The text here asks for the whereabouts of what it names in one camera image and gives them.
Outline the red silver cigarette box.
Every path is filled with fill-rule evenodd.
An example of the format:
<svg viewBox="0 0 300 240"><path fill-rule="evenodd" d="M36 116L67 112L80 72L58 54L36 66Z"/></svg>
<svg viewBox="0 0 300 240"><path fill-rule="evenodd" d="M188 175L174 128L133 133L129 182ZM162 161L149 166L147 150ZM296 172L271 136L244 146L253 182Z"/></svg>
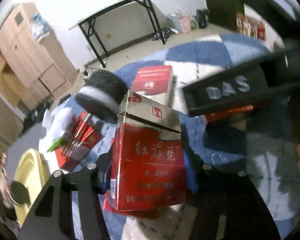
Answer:
<svg viewBox="0 0 300 240"><path fill-rule="evenodd" d="M117 211L156 209L187 198L178 112L128 91L111 156L109 202Z"/></svg>

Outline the red box under cap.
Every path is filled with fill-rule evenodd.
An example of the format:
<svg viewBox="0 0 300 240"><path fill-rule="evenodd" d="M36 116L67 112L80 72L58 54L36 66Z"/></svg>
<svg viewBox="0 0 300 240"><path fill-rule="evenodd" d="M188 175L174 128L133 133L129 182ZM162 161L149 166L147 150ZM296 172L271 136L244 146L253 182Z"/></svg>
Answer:
<svg viewBox="0 0 300 240"><path fill-rule="evenodd" d="M69 142L55 150L59 168L71 172L100 140L92 115L83 112L76 119Z"/></svg>

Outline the snack boxes by door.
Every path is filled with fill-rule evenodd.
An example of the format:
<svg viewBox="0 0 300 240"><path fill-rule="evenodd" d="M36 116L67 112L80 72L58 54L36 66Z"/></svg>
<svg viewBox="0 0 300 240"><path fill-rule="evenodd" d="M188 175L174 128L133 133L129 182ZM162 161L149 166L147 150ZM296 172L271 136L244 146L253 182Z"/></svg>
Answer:
<svg viewBox="0 0 300 240"><path fill-rule="evenodd" d="M266 40L266 28L263 21L238 12L236 15L236 24L237 33L260 41Z"/></svg>

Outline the yellow plastic tray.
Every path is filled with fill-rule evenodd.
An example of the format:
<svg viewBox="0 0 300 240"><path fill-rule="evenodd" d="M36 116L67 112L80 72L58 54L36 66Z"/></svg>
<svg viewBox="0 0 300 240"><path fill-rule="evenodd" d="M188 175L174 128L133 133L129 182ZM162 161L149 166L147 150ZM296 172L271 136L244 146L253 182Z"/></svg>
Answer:
<svg viewBox="0 0 300 240"><path fill-rule="evenodd" d="M37 150L30 148L20 158L13 181L22 183L30 195L30 204L15 205L17 221L23 225L38 194L50 177L49 167L44 156Z"/></svg>

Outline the red flat box top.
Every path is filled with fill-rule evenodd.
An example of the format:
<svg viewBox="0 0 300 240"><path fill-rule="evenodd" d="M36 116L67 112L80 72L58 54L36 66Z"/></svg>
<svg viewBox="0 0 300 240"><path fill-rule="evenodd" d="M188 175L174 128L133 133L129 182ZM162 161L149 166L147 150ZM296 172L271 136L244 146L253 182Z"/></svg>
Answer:
<svg viewBox="0 0 300 240"><path fill-rule="evenodd" d="M172 66L160 65L140 68L130 90L160 104L171 106L174 87Z"/></svg>

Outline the black round cap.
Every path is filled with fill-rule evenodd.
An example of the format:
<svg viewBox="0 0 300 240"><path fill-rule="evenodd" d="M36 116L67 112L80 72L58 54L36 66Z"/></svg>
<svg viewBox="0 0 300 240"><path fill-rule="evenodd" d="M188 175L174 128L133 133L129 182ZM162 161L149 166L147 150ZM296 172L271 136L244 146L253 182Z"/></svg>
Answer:
<svg viewBox="0 0 300 240"><path fill-rule="evenodd" d="M27 188L18 181L12 181L10 184L10 198L18 206L30 204L30 195Z"/></svg>

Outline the dark brown door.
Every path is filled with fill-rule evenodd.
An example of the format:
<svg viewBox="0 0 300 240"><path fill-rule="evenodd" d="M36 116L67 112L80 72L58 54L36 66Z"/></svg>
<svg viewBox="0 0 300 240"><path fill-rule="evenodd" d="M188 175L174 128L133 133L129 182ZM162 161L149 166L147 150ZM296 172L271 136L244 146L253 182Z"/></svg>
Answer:
<svg viewBox="0 0 300 240"><path fill-rule="evenodd" d="M241 0L206 0L209 10L209 20L230 31L237 31L237 13L244 12Z"/></svg>

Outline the wooden cabinet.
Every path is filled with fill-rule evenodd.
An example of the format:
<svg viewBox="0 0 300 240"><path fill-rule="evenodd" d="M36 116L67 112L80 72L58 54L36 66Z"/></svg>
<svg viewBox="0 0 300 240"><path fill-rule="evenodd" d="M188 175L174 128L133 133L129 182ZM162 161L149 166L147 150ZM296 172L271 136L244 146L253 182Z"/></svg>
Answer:
<svg viewBox="0 0 300 240"><path fill-rule="evenodd" d="M34 109L46 99L67 92L78 71L64 53L55 33L40 34L34 3L12 8L0 29L0 93L12 105Z"/></svg>

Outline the pink bag on floor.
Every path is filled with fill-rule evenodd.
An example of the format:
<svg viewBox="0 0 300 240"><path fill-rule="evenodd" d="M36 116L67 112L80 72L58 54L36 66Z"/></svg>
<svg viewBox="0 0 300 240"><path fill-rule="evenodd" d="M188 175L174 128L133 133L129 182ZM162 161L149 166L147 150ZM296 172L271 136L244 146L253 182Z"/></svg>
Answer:
<svg viewBox="0 0 300 240"><path fill-rule="evenodd" d="M192 25L191 25L191 20L189 15L179 17L179 27L183 34L192 31Z"/></svg>

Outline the black folding table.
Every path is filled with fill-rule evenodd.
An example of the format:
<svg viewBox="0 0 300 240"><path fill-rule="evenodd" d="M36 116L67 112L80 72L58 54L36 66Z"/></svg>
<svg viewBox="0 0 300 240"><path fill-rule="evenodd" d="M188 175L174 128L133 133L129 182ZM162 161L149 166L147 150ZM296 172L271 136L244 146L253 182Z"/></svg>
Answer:
<svg viewBox="0 0 300 240"><path fill-rule="evenodd" d="M166 43L163 27L166 16L151 0L119 0L77 21L69 29L78 28L98 61L159 34Z"/></svg>

